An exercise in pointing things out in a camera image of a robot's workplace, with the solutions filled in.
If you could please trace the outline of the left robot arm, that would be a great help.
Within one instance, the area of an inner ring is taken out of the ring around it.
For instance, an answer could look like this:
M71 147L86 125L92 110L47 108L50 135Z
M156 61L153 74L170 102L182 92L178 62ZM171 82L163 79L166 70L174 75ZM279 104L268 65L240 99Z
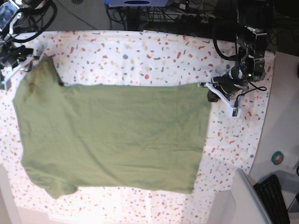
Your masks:
M225 75L212 78L212 86L227 100L240 92L237 98L245 95L248 85L264 79L267 29L273 21L273 1L271 0L232 0L232 19L217 20L213 24L214 48L221 59L234 62ZM224 55L217 38L218 27L230 25L235 32L235 54Z

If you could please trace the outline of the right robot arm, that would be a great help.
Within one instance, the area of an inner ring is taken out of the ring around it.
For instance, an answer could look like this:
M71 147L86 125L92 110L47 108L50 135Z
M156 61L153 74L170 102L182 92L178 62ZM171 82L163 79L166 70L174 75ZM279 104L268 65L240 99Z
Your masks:
M57 16L51 0L2 0L0 2L0 68L15 68L34 50L23 44L42 34Z

